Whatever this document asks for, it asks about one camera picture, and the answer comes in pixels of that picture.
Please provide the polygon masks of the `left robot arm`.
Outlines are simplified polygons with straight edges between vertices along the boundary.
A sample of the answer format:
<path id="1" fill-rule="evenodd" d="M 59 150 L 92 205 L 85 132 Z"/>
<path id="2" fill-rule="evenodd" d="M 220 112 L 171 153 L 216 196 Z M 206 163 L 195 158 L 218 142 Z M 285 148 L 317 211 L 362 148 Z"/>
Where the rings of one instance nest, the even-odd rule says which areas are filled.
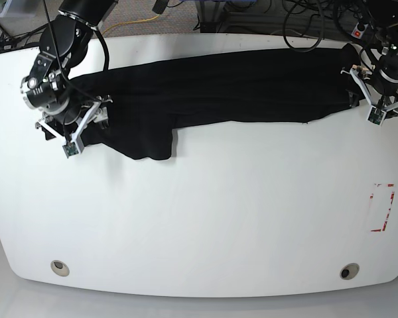
<path id="1" fill-rule="evenodd" d="M 372 86 L 385 97 L 398 97 L 398 1 L 366 1 L 365 7 L 380 53 Z"/>

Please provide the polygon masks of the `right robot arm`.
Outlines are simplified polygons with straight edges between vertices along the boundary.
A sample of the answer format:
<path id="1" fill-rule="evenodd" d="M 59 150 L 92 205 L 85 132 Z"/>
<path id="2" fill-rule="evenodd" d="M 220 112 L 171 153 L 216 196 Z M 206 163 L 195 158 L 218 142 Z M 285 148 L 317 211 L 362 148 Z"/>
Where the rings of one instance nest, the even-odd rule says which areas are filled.
<path id="1" fill-rule="evenodd" d="M 100 26 L 117 4 L 117 1 L 63 1 L 54 20 L 49 19 L 48 9 L 43 5 L 48 19 L 40 36 L 39 53 L 30 73 L 21 81 L 23 100 L 29 108 L 42 111 L 65 127 L 78 119 L 83 102 L 101 102 L 68 76 L 86 57 L 93 36 L 101 43 L 103 71 L 108 71 L 109 50 Z"/>

